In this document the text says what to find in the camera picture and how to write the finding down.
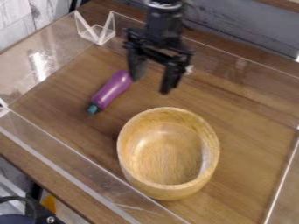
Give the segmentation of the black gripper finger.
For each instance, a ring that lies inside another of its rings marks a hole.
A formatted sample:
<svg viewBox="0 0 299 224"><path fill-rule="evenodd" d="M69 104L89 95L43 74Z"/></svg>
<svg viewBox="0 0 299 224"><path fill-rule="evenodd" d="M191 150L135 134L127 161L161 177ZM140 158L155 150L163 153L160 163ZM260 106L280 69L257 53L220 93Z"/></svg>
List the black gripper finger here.
<svg viewBox="0 0 299 224"><path fill-rule="evenodd" d="M163 95L167 95L173 88L177 88L181 77L187 72L187 66L188 64L185 63L173 62L165 65L160 86L160 93Z"/></svg>
<svg viewBox="0 0 299 224"><path fill-rule="evenodd" d="M127 64L132 81L139 81L145 76L147 57L135 50L127 52Z"/></svg>

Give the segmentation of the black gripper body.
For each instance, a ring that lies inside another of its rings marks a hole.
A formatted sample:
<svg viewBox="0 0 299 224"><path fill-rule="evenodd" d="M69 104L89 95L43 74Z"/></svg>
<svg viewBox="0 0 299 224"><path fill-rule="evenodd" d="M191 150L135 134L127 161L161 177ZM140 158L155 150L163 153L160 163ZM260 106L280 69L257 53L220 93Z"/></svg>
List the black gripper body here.
<svg viewBox="0 0 299 224"><path fill-rule="evenodd" d="M164 67L169 62L191 65L193 53L179 38L156 42L145 36L143 29L128 28L125 30L124 48L125 56L129 50L135 50L147 57L147 62L151 60Z"/></svg>

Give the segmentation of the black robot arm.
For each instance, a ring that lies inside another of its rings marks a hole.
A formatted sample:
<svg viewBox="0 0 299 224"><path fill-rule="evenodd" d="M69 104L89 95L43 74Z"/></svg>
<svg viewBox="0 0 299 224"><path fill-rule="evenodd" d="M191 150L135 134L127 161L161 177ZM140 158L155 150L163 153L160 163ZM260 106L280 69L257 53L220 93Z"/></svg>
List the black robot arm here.
<svg viewBox="0 0 299 224"><path fill-rule="evenodd" d="M125 57L132 81L145 76L147 61L164 66L160 93L179 86L192 61L183 43L184 0L144 0L148 7L143 28L125 29Z"/></svg>

